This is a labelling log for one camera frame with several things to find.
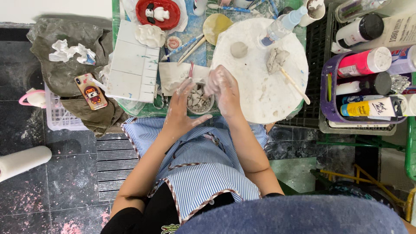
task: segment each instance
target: blue striped apron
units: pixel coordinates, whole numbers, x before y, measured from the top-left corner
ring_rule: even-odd
[[[139,160],[156,139],[164,120],[164,117],[130,118],[121,126]],[[267,143],[264,126],[250,127],[264,148]],[[236,202],[261,197],[257,186],[244,175],[223,117],[209,119],[179,138],[163,159],[149,197],[163,182],[171,190],[181,225],[222,193],[231,192]]]

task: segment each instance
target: yellow paint tube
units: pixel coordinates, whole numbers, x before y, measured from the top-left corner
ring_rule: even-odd
[[[385,97],[376,100],[352,102],[341,106],[343,116],[402,116],[402,100],[398,97]]]

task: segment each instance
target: person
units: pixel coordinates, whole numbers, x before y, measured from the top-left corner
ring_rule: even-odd
[[[174,92],[166,118],[123,124],[140,160],[101,234],[415,233],[375,201],[285,197],[263,151],[266,129],[245,120],[235,78],[221,65],[209,74],[205,92],[222,117],[186,115],[194,85],[186,79]]]
[[[223,66],[209,74],[222,117],[186,115],[194,87],[174,92],[166,118],[130,118],[122,126],[139,156],[102,233],[172,233],[189,219],[227,204],[283,195],[263,147],[264,125],[250,125],[238,83]]]

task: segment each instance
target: hand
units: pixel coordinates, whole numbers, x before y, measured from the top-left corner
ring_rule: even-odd
[[[222,65],[210,71],[208,75],[205,95],[209,97],[213,93],[218,98],[218,107],[225,118],[235,118],[243,115],[237,80]]]
[[[197,119],[191,119],[186,115],[188,94],[194,86],[192,78],[185,79],[172,95],[161,133],[171,136],[175,141],[197,125],[212,118],[212,115],[203,115]]]

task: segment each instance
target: red ceramic dish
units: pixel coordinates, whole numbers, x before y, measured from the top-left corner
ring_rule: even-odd
[[[147,21],[145,11],[147,5],[150,3],[154,4],[154,9],[156,9],[156,7],[163,7],[163,10],[168,10],[169,19],[165,19],[163,22],[155,19],[156,24],[152,24]],[[179,10],[178,5],[171,0],[139,0],[136,4],[136,15],[137,19],[143,25],[156,25],[162,30],[169,30],[178,25],[179,18],[181,17],[181,10]]]

